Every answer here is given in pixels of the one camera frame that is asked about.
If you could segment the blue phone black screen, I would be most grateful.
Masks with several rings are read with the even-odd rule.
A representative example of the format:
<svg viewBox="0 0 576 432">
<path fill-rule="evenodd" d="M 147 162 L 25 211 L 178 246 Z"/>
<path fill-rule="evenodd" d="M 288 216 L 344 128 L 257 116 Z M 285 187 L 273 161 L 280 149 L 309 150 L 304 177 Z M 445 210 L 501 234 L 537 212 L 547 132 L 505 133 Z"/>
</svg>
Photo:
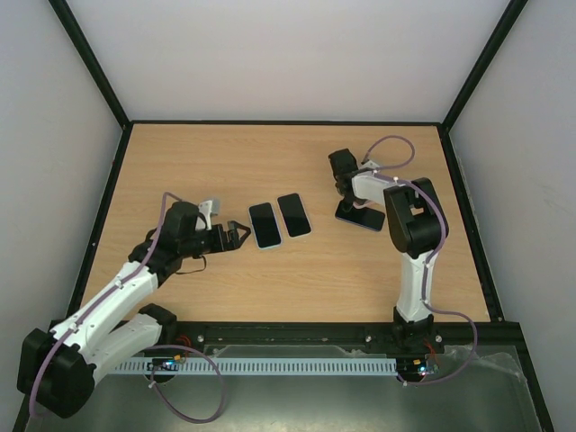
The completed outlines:
<svg viewBox="0 0 576 432">
<path fill-rule="evenodd" d="M 369 207 L 358 209 L 344 201 L 338 203 L 335 217 L 337 220 L 377 232 L 383 229 L 385 222 L 385 214 L 382 211 Z"/>
</svg>

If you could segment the pink translucent phone case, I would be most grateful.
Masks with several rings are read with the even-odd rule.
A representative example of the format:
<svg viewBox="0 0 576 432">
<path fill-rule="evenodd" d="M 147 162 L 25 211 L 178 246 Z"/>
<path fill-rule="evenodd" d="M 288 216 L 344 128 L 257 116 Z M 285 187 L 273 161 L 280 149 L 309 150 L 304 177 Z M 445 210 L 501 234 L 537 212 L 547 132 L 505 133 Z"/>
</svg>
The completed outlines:
<svg viewBox="0 0 576 432">
<path fill-rule="evenodd" d="M 363 208 L 368 208 L 373 204 L 374 204 L 374 202 L 371 200 L 354 200 L 353 207 L 355 209 L 363 209 Z"/>
</svg>

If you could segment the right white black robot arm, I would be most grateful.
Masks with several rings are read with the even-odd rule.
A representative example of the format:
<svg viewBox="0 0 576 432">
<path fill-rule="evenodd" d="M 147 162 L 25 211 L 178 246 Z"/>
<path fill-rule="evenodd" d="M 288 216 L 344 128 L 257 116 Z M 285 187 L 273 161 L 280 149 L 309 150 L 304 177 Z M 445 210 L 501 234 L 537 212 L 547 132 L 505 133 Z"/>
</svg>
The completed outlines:
<svg viewBox="0 0 576 432">
<path fill-rule="evenodd" d="M 328 161 L 341 195 L 336 218 L 376 231 L 388 224 L 401 254 L 392 341 L 402 352 L 420 351 L 434 339 L 432 276 L 449 232 L 434 186 L 425 177 L 408 182 L 382 175 L 372 160 L 357 163 L 347 148 L 329 154 Z"/>
</svg>

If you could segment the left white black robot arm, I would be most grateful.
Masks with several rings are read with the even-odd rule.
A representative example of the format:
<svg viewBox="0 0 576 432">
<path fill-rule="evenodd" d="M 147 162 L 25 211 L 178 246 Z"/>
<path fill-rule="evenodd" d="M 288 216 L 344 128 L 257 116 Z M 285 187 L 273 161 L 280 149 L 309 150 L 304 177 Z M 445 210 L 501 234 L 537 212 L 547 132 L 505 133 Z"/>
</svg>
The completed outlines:
<svg viewBox="0 0 576 432">
<path fill-rule="evenodd" d="M 184 260 L 234 251 L 249 227 L 230 220 L 212 223 L 220 203 L 199 204 L 165 193 L 157 226 L 128 255 L 117 275 L 81 309 L 47 331 L 36 328 L 22 342 L 17 388 L 37 408 L 69 418 L 87 403 L 95 387 L 118 365 L 141 351 L 174 350 L 176 315 L 149 304 L 127 323 L 122 319 L 169 277 Z"/>
</svg>

